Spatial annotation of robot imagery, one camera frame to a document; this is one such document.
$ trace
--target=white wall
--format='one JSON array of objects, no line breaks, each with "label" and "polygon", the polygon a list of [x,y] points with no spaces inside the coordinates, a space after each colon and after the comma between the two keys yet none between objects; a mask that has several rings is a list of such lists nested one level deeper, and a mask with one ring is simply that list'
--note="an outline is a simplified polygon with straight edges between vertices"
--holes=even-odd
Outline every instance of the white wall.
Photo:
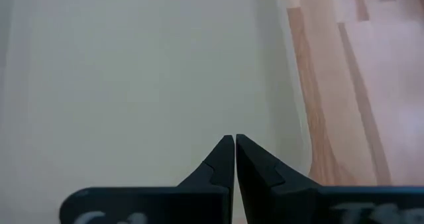
[{"label": "white wall", "polygon": [[310,146],[275,6],[15,0],[0,207],[16,222],[54,220],[80,188],[176,185],[224,134],[245,133],[307,172]]}]

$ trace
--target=white surface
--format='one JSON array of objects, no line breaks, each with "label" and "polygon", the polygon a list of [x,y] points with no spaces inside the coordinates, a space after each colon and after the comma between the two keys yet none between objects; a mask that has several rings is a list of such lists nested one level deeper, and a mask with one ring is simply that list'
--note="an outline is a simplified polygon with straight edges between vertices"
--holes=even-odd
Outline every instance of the white surface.
[{"label": "white surface", "polygon": [[0,215],[54,223],[84,187],[176,185],[225,134],[309,171],[278,13],[276,0],[14,0]]}]

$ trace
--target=wooden floor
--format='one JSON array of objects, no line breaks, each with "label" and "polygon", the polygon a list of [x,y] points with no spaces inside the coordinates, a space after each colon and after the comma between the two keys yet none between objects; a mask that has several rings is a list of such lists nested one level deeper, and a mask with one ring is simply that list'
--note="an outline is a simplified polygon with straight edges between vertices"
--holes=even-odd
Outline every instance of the wooden floor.
[{"label": "wooden floor", "polygon": [[286,0],[327,185],[424,185],[424,0]]}]

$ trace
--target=white backdrop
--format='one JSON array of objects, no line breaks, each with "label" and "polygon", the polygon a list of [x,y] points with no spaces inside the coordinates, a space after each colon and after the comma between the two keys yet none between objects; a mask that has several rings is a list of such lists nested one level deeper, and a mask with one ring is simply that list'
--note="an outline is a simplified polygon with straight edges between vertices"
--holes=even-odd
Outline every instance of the white backdrop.
[{"label": "white backdrop", "polygon": [[14,0],[1,218],[55,223],[63,199],[88,186],[176,185],[225,134],[247,134],[307,173],[276,1]]}]

